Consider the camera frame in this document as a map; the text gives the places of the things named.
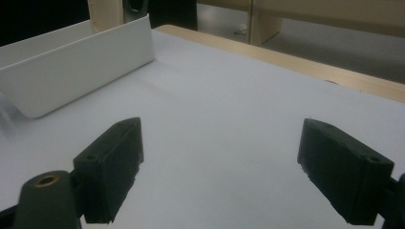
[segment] white table surface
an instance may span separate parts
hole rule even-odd
[[[156,60],[39,119],[0,95],[0,209],[21,185],[139,116],[145,161],[116,221],[84,228],[359,228],[296,162],[304,118],[405,172],[405,105],[153,31]],[[375,228],[380,228],[378,218]]]

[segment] white tray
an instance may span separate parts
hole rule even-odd
[[[154,58],[149,16],[96,34],[85,21],[0,47],[0,92],[40,117]]]

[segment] black mount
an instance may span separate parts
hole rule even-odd
[[[334,209],[353,225],[405,229],[405,174],[391,178],[394,163],[336,127],[305,119],[298,163]]]
[[[0,228],[77,229],[109,223],[143,162],[140,118],[120,121],[74,159],[71,172],[52,171],[27,181],[18,205],[0,213]]]

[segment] screw hole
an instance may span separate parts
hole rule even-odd
[[[379,162],[379,159],[377,157],[374,157],[374,156],[369,156],[369,160],[373,161],[373,162]]]
[[[94,160],[94,159],[96,159],[96,157],[93,156],[93,155],[89,155],[89,156],[87,156],[87,159],[89,159],[89,160]]]

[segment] wooden table edge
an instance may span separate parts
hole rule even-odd
[[[376,78],[362,73],[355,73],[352,71],[339,69],[300,57],[274,52],[219,36],[199,31],[191,31],[172,25],[160,26],[156,28],[156,30],[220,50],[234,52],[253,59],[261,60],[298,73],[303,73],[315,78],[355,89],[360,92],[374,94],[405,103],[404,84]]]

